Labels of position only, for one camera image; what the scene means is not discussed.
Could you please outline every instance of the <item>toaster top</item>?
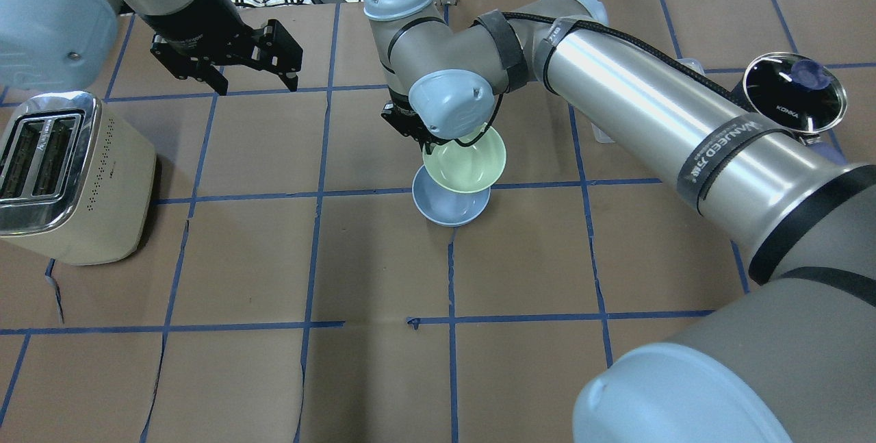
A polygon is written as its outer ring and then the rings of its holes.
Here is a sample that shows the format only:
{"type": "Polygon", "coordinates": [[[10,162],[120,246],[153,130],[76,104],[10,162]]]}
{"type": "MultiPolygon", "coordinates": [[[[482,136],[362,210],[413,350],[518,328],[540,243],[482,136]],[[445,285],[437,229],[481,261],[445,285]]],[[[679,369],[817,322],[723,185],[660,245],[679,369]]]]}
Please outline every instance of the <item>toaster top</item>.
{"type": "Polygon", "coordinates": [[[42,233],[73,213],[103,103],[83,91],[18,106],[0,138],[0,235],[42,233]]]}

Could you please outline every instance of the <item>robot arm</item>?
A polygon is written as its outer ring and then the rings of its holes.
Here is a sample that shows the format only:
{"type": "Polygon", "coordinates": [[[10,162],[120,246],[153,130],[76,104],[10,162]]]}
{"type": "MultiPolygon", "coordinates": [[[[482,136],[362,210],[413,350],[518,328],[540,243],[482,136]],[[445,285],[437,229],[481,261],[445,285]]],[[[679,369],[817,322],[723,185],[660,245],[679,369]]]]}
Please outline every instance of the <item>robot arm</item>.
{"type": "Polygon", "coordinates": [[[537,79],[753,252],[763,287],[591,381],[576,441],[872,440],[876,166],[817,155],[608,29],[598,0],[538,0],[457,34],[432,0],[364,1],[383,116],[423,149],[488,121],[485,92],[537,79]]]}
{"type": "MultiPolygon", "coordinates": [[[[0,0],[0,84],[71,90],[91,84],[116,37],[122,0],[0,0]]],[[[217,66],[270,71],[298,85],[301,48],[280,22],[254,30],[231,0],[125,0],[157,32],[151,53],[179,79],[225,94],[217,66]]]]}

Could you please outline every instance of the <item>gray strap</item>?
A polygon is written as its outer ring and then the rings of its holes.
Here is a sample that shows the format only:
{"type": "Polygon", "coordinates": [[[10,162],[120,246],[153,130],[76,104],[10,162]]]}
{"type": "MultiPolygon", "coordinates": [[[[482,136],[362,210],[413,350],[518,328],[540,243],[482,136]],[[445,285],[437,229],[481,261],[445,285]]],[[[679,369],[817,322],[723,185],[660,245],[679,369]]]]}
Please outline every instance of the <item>gray strap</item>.
{"type": "Polygon", "coordinates": [[[508,75],[508,88],[505,91],[511,92],[526,85],[529,79],[526,57],[523,56],[523,48],[520,47],[516,32],[504,15],[499,10],[492,10],[478,16],[475,24],[484,26],[493,38],[502,68],[508,75]]]}
{"type": "Polygon", "coordinates": [[[572,18],[571,16],[561,16],[554,20],[554,24],[550,26],[547,36],[539,41],[538,46],[535,47],[535,57],[532,61],[535,78],[539,79],[552,94],[556,94],[556,92],[550,87],[550,82],[548,81],[548,62],[551,55],[554,54],[557,44],[560,44],[560,41],[575,27],[575,24],[578,24],[578,20],[580,19],[572,18]]]}
{"type": "Polygon", "coordinates": [[[772,132],[786,130],[765,116],[748,112],[731,119],[704,138],[688,156],[678,173],[675,188],[691,207],[699,212],[714,178],[748,144],[772,132]]]}

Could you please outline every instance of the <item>robotic arm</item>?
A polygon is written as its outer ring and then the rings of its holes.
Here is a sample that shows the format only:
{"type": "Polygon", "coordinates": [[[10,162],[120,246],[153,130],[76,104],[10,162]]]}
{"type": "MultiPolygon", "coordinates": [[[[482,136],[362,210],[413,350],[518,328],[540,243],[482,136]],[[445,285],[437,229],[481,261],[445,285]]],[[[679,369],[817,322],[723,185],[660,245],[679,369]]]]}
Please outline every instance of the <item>robotic arm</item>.
{"type": "MultiPolygon", "coordinates": [[[[0,84],[74,90],[94,81],[122,0],[0,0],[0,84]]],[[[245,25],[231,0],[125,0],[157,32],[151,53],[179,79],[225,94],[217,66],[270,71],[296,90],[301,47],[275,19],[245,25]]]]}
{"type": "Polygon", "coordinates": [[[453,34],[432,0],[364,0],[392,99],[422,149],[537,79],[749,252],[761,287],[623,356],[576,403],[576,441],[870,441],[876,166],[837,165],[704,76],[607,28],[598,0],[495,10],[453,34]]]}

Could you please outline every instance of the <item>grid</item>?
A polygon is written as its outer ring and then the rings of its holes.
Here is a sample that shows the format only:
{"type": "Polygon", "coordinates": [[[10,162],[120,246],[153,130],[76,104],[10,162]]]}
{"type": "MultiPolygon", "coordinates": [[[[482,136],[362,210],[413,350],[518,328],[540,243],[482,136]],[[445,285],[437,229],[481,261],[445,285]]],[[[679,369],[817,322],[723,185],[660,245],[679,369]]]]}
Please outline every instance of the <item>grid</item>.
{"type": "MultiPolygon", "coordinates": [[[[797,52],[797,44],[792,37],[791,30],[786,24],[785,16],[783,15],[780,4],[777,0],[772,0],[775,13],[777,14],[782,28],[786,34],[789,44],[793,52],[797,52]]],[[[673,20],[670,13],[667,0],[660,0],[660,6],[665,16],[666,26],[669,29],[669,35],[672,38],[672,46],[675,49],[675,55],[682,58],[682,48],[679,40],[676,37],[673,20]]],[[[158,199],[153,202],[153,205],[187,205],[188,218],[193,218],[197,209],[198,203],[202,202],[219,202],[229,200],[262,200],[262,199],[315,199],[316,212],[313,220],[313,240],[311,244],[311,256],[309,265],[309,283],[307,283],[307,303],[304,321],[300,322],[251,322],[250,324],[227,324],[227,325],[172,325],[173,309],[175,308],[176,294],[179,287],[179,278],[185,263],[185,246],[188,243],[188,222],[185,224],[185,229],[179,243],[179,256],[175,266],[175,274],[173,275],[171,293],[167,300],[165,320],[162,325],[138,325],[138,327],[56,327],[56,328],[18,328],[18,329],[3,329],[0,330],[0,335],[23,335],[22,344],[18,353],[18,359],[12,378],[10,379],[5,396],[3,406],[0,408],[0,425],[3,424],[3,419],[9,408],[10,399],[16,387],[18,374],[25,361],[28,346],[34,336],[40,335],[66,335],[66,334],[85,334],[85,333],[161,333],[162,334],[162,359],[164,347],[166,346],[167,336],[169,333],[178,333],[178,331],[248,331],[248,330],[301,330],[303,333],[303,341],[301,345],[300,365],[303,379],[307,380],[307,355],[309,354],[310,333],[313,329],[320,328],[342,328],[344,321],[313,321],[313,294],[315,294],[315,279],[317,268],[317,255],[319,252],[320,243],[320,223],[322,222],[322,204],[325,199],[334,199],[335,197],[351,197],[363,196],[363,194],[406,194],[410,193],[410,187],[407,188],[364,188],[364,190],[325,190],[326,177],[326,153],[329,147],[329,122],[331,121],[332,109],[332,93],[338,90],[382,90],[386,88],[382,84],[370,85],[355,85],[355,86],[335,86],[335,56],[337,56],[337,37],[338,25],[341,6],[336,5],[334,11],[334,22],[332,27],[331,40],[331,59],[328,66],[328,83],[326,87],[300,88],[301,92],[324,92],[326,95],[326,112],[323,122],[322,134],[322,153],[320,154],[320,170],[319,183],[316,191],[299,192],[299,193],[263,193],[263,194],[221,194],[221,196],[198,196],[198,188],[203,174],[204,160],[207,156],[207,149],[210,143],[210,133],[216,113],[216,104],[219,96],[209,93],[193,93],[193,94],[167,94],[166,96],[143,96],[143,97],[113,97],[112,90],[118,75],[119,69],[122,66],[123,56],[128,47],[128,40],[131,37],[131,31],[134,28],[136,18],[131,19],[128,28],[125,32],[125,40],[123,41],[121,52],[116,58],[115,66],[112,73],[112,78],[109,81],[105,93],[105,100],[108,103],[113,102],[131,102],[131,101],[154,101],[162,99],[196,99],[204,97],[211,99],[209,118],[207,118],[207,126],[203,135],[203,143],[201,143],[200,158],[198,160],[197,172],[194,177],[194,186],[191,197],[183,199],[158,199]]],[[[448,9],[445,6],[445,20],[450,21],[448,9]]],[[[876,68],[876,63],[838,63],[827,65],[831,69],[839,68],[876,68]]],[[[743,71],[742,68],[713,68],[707,69],[707,74],[738,74],[743,71]]],[[[229,96],[242,96],[242,94],[274,94],[282,93],[284,90],[241,90],[232,91],[229,96]]],[[[12,107],[15,103],[3,103],[9,88],[4,88],[0,94],[0,107],[12,107]]],[[[458,387],[457,387],[457,367],[456,367],[456,326],[460,324],[485,324],[486,322],[600,322],[604,343],[604,358],[606,367],[613,364],[614,356],[611,349],[611,339],[609,333],[610,319],[646,319],[646,318],[699,318],[710,314],[709,309],[700,311],[665,311],[665,312],[610,312],[607,311],[603,293],[600,286],[600,268],[597,264],[597,256],[594,251],[594,224],[591,212],[591,196],[589,191],[593,187],[607,185],[647,185],[658,184],[660,180],[654,178],[631,178],[631,179],[589,179],[585,174],[584,162],[582,159],[581,140],[578,136],[578,119],[576,119],[575,110],[569,106],[569,124],[572,133],[572,142],[575,147],[576,164],[578,165],[578,180],[577,181],[548,181],[547,183],[506,183],[497,184],[494,190],[517,190],[518,188],[573,188],[579,187],[582,197],[582,209],[587,228],[587,238],[589,243],[589,261],[591,261],[592,271],[594,276],[595,296],[597,297],[598,312],[592,313],[567,313],[567,314],[530,314],[530,315],[484,315],[484,316],[457,316],[456,315],[456,291],[454,291],[454,256],[456,256],[456,231],[450,239],[447,246],[447,278],[448,278],[448,312],[444,317],[410,317],[400,318],[400,321],[406,321],[413,330],[417,330],[420,325],[447,325],[448,326],[448,347],[450,347],[450,414],[451,414],[451,435],[454,442],[459,441],[459,409],[458,409],[458,387]]],[[[830,132],[830,138],[839,147],[839,142],[836,135],[830,132]]],[[[742,256],[735,243],[728,243],[732,248],[733,256],[738,269],[740,286],[744,293],[749,292],[747,275],[745,274],[745,266],[742,256]]],[[[46,275],[52,277],[54,261],[51,260],[47,264],[46,275]]],[[[149,433],[150,421],[147,419],[140,441],[147,441],[149,433]]],[[[300,419],[298,419],[298,430],[295,435],[296,443],[300,440],[300,419]]]]}

